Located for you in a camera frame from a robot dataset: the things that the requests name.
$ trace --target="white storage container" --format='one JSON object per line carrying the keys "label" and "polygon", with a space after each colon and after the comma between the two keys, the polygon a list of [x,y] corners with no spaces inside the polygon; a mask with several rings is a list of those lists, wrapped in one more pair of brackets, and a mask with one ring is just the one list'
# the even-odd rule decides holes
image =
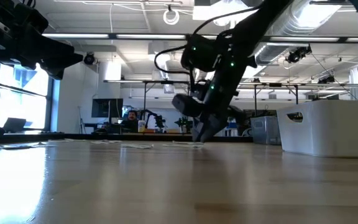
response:
{"label": "white storage container", "polygon": [[280,130],[277,117],[263,116],[251,118],[252,138],[254,143],[280,145]]}
{"label": "white storage container", "polygon": [[[288,114],[302,113],[296,122]],[[321,100],[277,110],[284,151],[358,157],[358,101]]]}

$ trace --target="ceiling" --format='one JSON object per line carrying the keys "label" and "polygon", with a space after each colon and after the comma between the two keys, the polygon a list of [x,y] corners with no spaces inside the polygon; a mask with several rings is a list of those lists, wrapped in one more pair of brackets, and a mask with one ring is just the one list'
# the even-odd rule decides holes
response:
{"label": "ceiling", "polygon": [[[177,9],[193,10],[193,0],[181,0],[182,7]],[[141,10],[140,6],[128,6]],[[48,19],[50,27],[48,32],[111,32],[108,5],[87,5],[73,2],[55,2],[54,0],[37,1],[37,9]],[[165,9],[165,6],[145,6],[146,10]],[[120,6],[112,7],[112,32],[120,33],[190,33],[193,32],[201,21],[194,21],[191,15],[180,13],[180,20],[176,25],[168,25],[163,21],[164,11],[135,11]],[[203,34],[217,34],[228,27],[219,27],[213,23],[201,30]],[[337,12],[325,24],[312,33],[312,35],[358,36],[358,13]],[[149,75],[156,70],[149,60],[149,41],[143,40],[72,40],[71,45],[77,51],[87,52],[92,48],[111,45],[116,46],[116,52],[101,50],[96,52],[100,60],[111,60],[113,55],[119,55],[124,63],[122,74],[126,79],[133,79],[139,75]],[[168,47],[184,45],[181,41],[167,42]],[[318,78],[325,69],[333,68],[336,79],[340,82],[348,81],[349,68],[358,62],[358,44],[312,44],[314,56],[324,68],[309,55],[301,63],[289,65],[284,62],[282,55],[275,63],[263,70],[259,75],[266,82],[307,82],[311,77]],[[176,52],[168,63],[169,69],[179,70],[181,53]]]}

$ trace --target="window frame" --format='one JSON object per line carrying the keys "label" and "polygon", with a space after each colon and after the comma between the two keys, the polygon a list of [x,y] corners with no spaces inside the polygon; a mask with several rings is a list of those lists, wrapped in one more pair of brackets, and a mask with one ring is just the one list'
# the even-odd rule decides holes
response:
{"label": "window frame", "polygon": [[45,109],[45,125],[44,128],[24,128],[24,131],[50,131],[50,123],[51,123],[51,115],[52,115],[52,93],[53,93],[53,79],[48,77],[48,92],[47,95],[41,95],[38,93],[34,93],[32,91],[23,90],[21,88],[15,86],[9,86],[0,83],[0,88],[4,88],[6,90],[11,90],[16,93],[25,94],[25,95],[32,95],[32,96],[39,96],[44,97],[47,101],[46,109]]}

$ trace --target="desk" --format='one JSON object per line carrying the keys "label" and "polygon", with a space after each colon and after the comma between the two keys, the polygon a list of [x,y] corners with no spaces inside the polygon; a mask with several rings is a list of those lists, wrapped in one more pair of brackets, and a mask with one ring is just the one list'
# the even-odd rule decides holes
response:
{"label": "desk", "polygon": [[122,143],[0,150],[0,223],[358,223],[358,159]]}
{"label": "desk", "polygon": [[189,137],[192,137],[191,134],[182,134],[182,133],[123,133],[123,135],[131,135],[131,136],[189,136]]}

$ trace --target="man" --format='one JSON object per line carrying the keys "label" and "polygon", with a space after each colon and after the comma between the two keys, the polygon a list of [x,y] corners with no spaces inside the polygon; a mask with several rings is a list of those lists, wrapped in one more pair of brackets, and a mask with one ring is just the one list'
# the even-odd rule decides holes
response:
{"label": "man", "polygon": [[137,111],[131,110],[128,112],[128,120],[123,121],[124,132],[137,133]]}

